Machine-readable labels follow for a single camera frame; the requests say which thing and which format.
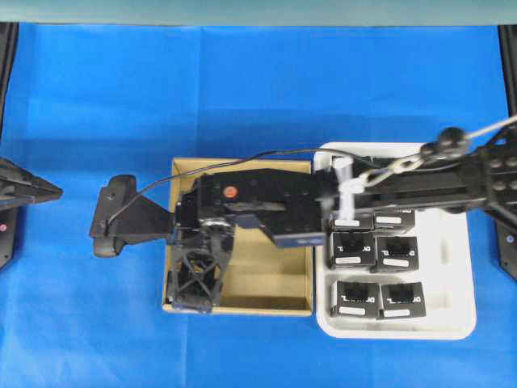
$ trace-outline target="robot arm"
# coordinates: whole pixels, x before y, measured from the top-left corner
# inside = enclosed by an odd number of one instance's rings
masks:
[[[412,171],[390,172],[393,160],[376,160],[383,166],[378,169],[383,174],[379,179],[355,166],[353,176],[364,186],[354,195],[355,214],[427,208],[458,213],[480,208],[517,231],[514,139],[514,133],[504,129],[466,154],[466,136],[459,129],[446,129],[437,142],[422,147],[420,167]],[[202,175],[182,194],[174,214],[141,196],[109,222],[137,194],[135,178],[119,175],[100,193],[90,230],[94,251],[97,256],[112,257],[126,244],[164,238],[173,245],[170,302],[178,308],[209,312],[219,303],[235,226],[258,228],[278,247],[324,243],[328,218],[338,214],[343,198],[336,172],[263,169]]]

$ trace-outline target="blue cloth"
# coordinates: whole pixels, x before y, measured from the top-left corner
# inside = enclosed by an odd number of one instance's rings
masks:
[[[174,156],[431,141],[506,115],[496,27],[23,24],[2,154],[65,193],[22,212],[0,272],[0,386],[514,387],[517,287],[480,212],[477,328],[452,342],[333,339],[314,317],[167,314],[163,242],[96,259],[88,237],[110,177],[142,187]],[[166,205],[168,187],[150,196]]]

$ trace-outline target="white label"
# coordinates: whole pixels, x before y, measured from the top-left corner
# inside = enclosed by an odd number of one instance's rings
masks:
[[[336,257],[336,264],[360,264],[360,257]]]
[[[359,220],[336,220],[334,221],[336,226],[359,226]]]
[[[339,307],[340,314],[366,315],[366,310],[362,307]]]
[[[410,311],[408,309],[402,309],[402,310],[385,310],[385,317],[386,318],[392,318],[392,317],[407,317],[411,315]]]
[[[409,267],[410,262],[407,260],[400,259],[383,259],[382,263],[384,265],[394,265],[395,267]]]
[[[401,224],[402,219],[400,217],[376,217],[376,221],[383,224]]]

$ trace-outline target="screw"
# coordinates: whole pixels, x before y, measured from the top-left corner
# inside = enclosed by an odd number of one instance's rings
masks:
[[[490,160],[490,167],[492,168],[499,168],[500,166],[502,166],[502,162],[501,162],[501,159],[492,159]]]
[[[235,198],[239,191],[235,186],[226,186],[223,190],[223,196],[226,198]]]
[[[506,160],[509,167],[517,167],[517,156],[511,156]]]
[[[494,182],[492,184],[492,188],[496,191],[496,192],[501,192],[502,190],[504,190],[506,188],[506,183],[502,182],[501,180],[499,180],[498,182]]]

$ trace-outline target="black cable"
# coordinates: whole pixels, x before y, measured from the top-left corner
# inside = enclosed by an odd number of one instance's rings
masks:
[[[157,180],[156,182],[153,182],[149,186],[146,186],[145,188],[140,190],[131,200],[129,200],[129,202],[127,204],[125,204],[119,210],[114,212],[113,215],[111,217],[109,217],[109,219],[107,220],[106,227],[108,227],[129,206],[134,204],[135,201],[138,198],[140,198],[141,196],[146,194],[149,190],[152,190],[153,188],[159,186],[162,183],[170,182],[171,180],[180,178],[182,176],[194,175],[194,174],[199,174],[200,172],[205,172],[205,171],[208,171],[208,170],[213,170],[214,168],[222,168],[222,167],[235,166],[237,164],[242,164],[242,163],[245,163],[245,162],[249,162],[250,160],[258,159],[258,158],[261,158],[263,156],[305,154],[305,153],[308,153],[308,152],[331,152],[333,154],[339,154],[339,155],[343,155],[343,156],[350,156],[351,158],[355,159],[356,161],[362,162],[363,164],[366,164],[367,166],[369,166],[371,168],[380,168],[380,166],[378,166],[376,163],[372,162],[368,158],[364,158],[362,156],[353,154],[352,152],[343,151],[343,150],[334,150],[334,149],[331,149],[331,148],[302,148],[302,149],[298,149],[298,150],[264,151],[264,152],[261,152],[260,154],[256,154],[254,156],[250,156],[249,158],[239,159],[239,160],[235,160],[233,162],[223,162],[223,163],[212,164],[210,166],[196,168],[195,170],[183,172],[183,173],[177,174],[177,175],[167,176],[166,178]]]
[[[438,166],[438,167],[428,167],[428,168],[417,168],[414,170],[414,172],[433,172],[433,171],[442,171],[447,170],[449,168],[456,167],[460,164],[460,162],[454,162],[450,164],[446,164],[445,166]]]

